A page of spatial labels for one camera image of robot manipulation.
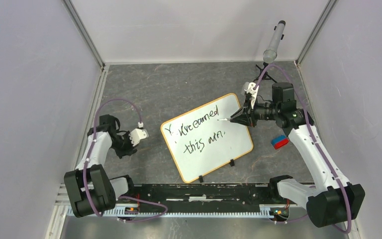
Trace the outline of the white whiteboard with yellow frame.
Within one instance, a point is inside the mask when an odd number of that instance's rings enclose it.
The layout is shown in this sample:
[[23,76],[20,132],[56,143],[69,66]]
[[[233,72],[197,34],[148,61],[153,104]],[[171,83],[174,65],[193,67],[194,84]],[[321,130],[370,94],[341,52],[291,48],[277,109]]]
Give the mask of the white whiteboard with yellow frame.
[[229,93],[161,124],[160,131],[183,182],[198,180],[253,150],[246,126],[217,120],[239,108],[238,97]]

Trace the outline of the silver microphone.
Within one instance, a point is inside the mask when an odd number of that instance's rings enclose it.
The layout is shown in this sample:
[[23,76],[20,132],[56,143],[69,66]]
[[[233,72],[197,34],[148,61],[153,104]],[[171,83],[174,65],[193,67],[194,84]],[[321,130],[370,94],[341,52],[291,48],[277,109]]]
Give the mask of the silver microphone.
[[263,62],[267,64],[273,63],[278,55],[278,47],[280,41],[284,36],[284,29],[286,26],[286,22],[284,20],[280,20],[274,28],[273,36],[269,42],[267,49],[263,53]]

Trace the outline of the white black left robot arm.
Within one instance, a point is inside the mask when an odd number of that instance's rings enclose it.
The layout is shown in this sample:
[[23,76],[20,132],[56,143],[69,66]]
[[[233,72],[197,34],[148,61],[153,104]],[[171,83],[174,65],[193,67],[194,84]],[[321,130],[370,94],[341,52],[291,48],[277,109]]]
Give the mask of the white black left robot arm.
[[126,176],[110,180],[104,169],[107,153],[113,149],[119,158],[137,152],[137,145],[148,137],[143,123],[133,131],[120,129],[120,121],[111,115],[99,117],[98,125],[90,128],[84,155],[73,171],[64,175],[73,214],[77,218],[102,216],[115,207],[117,196],[125,203],[136,198],[132,179]]

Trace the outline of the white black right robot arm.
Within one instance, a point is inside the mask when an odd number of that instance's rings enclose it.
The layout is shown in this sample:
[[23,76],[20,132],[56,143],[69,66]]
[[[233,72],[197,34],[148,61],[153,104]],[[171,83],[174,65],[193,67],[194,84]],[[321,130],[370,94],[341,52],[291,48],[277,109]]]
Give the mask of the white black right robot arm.
[[314,186],[303,185],[289,175],[269,180],[267,195],[271,202],[288,199],[306,209],[307,216],[318,228],[346,222],[351,228],[365,198],[361,184],[352,184],[342,173],[319,138],[313,119],[297,107],[293,84],[272,85],[272,100],[259,103],[258,85],[245,83],[243,106],[229,122],[255,127],[259,120],[273,120],[297,148],[307,166]]

